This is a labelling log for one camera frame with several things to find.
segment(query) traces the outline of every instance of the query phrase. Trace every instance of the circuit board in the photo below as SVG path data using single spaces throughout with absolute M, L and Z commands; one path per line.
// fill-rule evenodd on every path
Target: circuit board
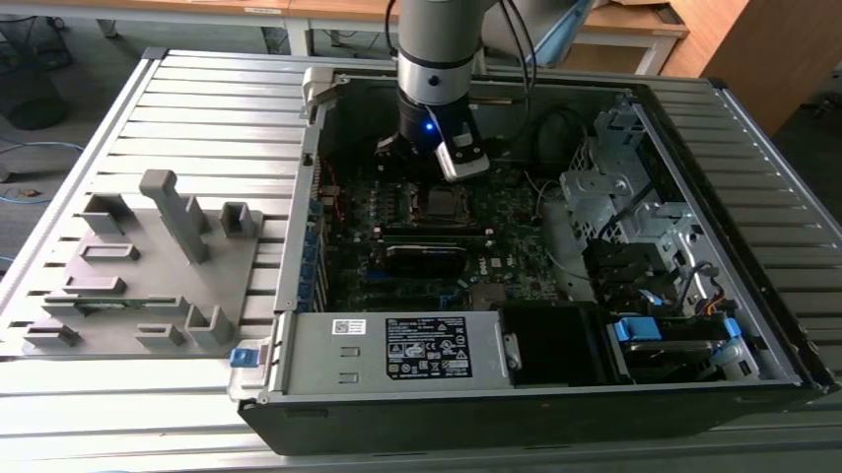
M 427 187 L 366 167 L 338 176 L 322 192 L 330 311 L 487 310 L 504 300 L 563 297 L 522 170 L 499 167 L 464 183 Z M 456 272 L 424 274 L 428 267 L 452 269 L 426 257 L 407 271 L 384 271 L 378 251 L 396 247 L 458 252 Z

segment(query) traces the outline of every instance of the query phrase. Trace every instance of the power supply label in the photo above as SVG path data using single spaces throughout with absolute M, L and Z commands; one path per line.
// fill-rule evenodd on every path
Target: power supply label
M 387 318 L 386 360 L 391 379 L 471 377 L 464 317 Z

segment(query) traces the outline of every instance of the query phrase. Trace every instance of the wooden cabinet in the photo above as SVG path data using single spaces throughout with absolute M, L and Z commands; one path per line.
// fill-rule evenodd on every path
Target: wooden cabinet
M 773 135 L 842 60 L 842 1 L 671 2 L 691 33 L 662 75 L 722 79 Z

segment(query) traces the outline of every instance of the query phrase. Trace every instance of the sticker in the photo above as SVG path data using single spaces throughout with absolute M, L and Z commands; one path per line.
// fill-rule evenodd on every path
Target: sticker
M 334 335 L 364 335 L 366 319 L 364 318 L 335 318 L 332 320 Z
M 266 15 L 280 15 L 280 10 L 276 8 L 243 8 L 246 13 L 263 13 Z
M 387 318 L 386 374 L 395 380 L 471 377 L 464 317 Z

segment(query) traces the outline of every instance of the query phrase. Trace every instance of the slotted metal platform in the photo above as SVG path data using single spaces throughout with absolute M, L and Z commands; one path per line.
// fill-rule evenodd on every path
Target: slotted metal platform
M 244 336 L 268 333 L 307 126 L 299 116 L 300 86 L 304 71 L 315 65 L 394 67 L 382 61 L 195 51 L 168 51 L 140 62 L 0 286 L 0 339 L 16 338 L 20 328 L 7 328 L 12 320 L 44 316 L 41 295 L 60 283 L 61 266 L 87 229 L 81 219 L 71 217 L 85 194 L 129 193 L 133 207 L 151 207 L 136 191 L 149 168 L 179 173 L 179 192 L 198 195 L 203 208 L 219 209 L 235 198 L 264 213 L 239 329 Z M 518 74 L 508 69 L 490 72 Z M 842 232 L 730 92 L 702 80 L 548 76 L 650 86 L 825 363 L 841 373 Z M 0 343 L 0 353 L 15 355 L 13 344 Z M 842 446 L 837 393 L 795 411 L 746 417 L 691 439 L 559 449 L 280 457 L 236 414 L 226 395 L 228 377 L 223 360 L 0 364 L 0 470 L 392 471 L 583 461 L 595 467 L 622 460 L 630 470 L 651 471 L 653 461 L 683 456 L 661 466 L 687 467 L 695 458 L 707 471 L 741 459 L 758 467 L 758 461 L 774 466 L 801 460 L 799 455 L 814 461 L 818 451 L 827 459 L 841 456 L 834 451 Z M 7 459 L 20 463 L 4 465 Z M 35 467 L 28 463 L 33 459 L 40 461 Z

